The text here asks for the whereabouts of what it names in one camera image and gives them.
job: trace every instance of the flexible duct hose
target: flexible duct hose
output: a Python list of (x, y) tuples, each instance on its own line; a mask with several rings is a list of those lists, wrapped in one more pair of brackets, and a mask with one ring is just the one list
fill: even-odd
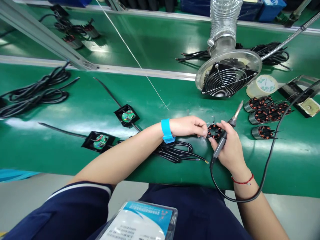
[(231, 37), (236, 42), (237, 19), (243, 0), (211, 0), (211, 32), (209, 46), (220, 37)]

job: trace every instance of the green circuit board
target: green circuit board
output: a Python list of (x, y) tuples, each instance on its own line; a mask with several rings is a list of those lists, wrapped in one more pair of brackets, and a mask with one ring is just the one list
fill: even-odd
[(130, 122), (132, 119), (135, 118), (135, 116), (136, 115), (133, 113), (133, 111), (128, 110), (121, 115), (121, 119), (124, 122)]
[(108, 138), (109, 137), (105, 135), (97, 136), (96, 140), (93, 143), (93, 147), (96, 149), (102, 149), (106, 145)]

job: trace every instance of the white stripe on sleeve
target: white stripe on sleeve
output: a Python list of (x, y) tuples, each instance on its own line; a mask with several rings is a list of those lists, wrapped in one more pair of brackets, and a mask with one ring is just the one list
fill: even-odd
[(94, 184), (94, 183), (81, 183), (81, 184), (76, 184), (76, 185), (72, 185), (72, 186), (69, 186), (69, 187), (66, 187), (66, 188), (63, 188), (57, 192), (55, 192), (54, 194), (52, 194), (48, 199), (47, 201), (54, 197), (55, 195), (59, 194), (59, 193), (62, 193), (64, 191), (67, 191), (69, 189), (73, 189), (73, 188), (78, 188), (78, 187), (96, 187), (96, 188), (100, 188), (100, 189), (103, 189), (105, 191), (107, 191), (107, 193), (109, 194), (109, 199), (111, 197), (111, 190), (109, 187), (107, 186), (102, 186), (102, 185), (99, 185), (99, 184)]

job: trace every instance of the soldering iron handle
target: soldering iron handle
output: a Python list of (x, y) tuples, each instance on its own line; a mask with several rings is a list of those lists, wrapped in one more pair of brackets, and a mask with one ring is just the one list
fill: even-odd
[(233, 118), (231, 118), (228, 123), (234, 128), (236, 126), (236, 120), (234, 120)]
[(227, 139), (226, 139), (227, 132), (224, 131), (224, 133), (222, 133), (222, 136), (221, 136), (221, 138), (220, 138), (220, 141), (219, 141), (219, 143), (218, 143), (218, 146), (217, 146), (216, 150), (215, 150), (214, 153), (213, 153), (212, 158), (218, 158), (218, 156), (219, 156), (219, 154), (220, 154), (220, 151), (222, 150), (224, 144), (226, 143), (226, 140), (227, 140)]

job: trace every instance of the red string bracelet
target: red string bracelet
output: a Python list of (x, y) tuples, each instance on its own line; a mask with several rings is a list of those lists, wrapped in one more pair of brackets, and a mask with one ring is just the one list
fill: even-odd
[(233, 179), (233, 177), (231, 176), (231, 178), (232, 178), (232, 180), (235, 182), (235, 183), (237, 183), (237, 184), (247, 184), (247, 185), (251, 185), (251, 183), (250, 183), (250, 181), (253, 179), (253, 173), (252, 173), (252, 176), (251, 176), (251, 178), (248, 180), (248, 181), (246, 181), (246, 182), (244, 182), (244, 183), (239, 183), (239, 182), (237, 182), (237, 181), (235, 181), (234, 179)]

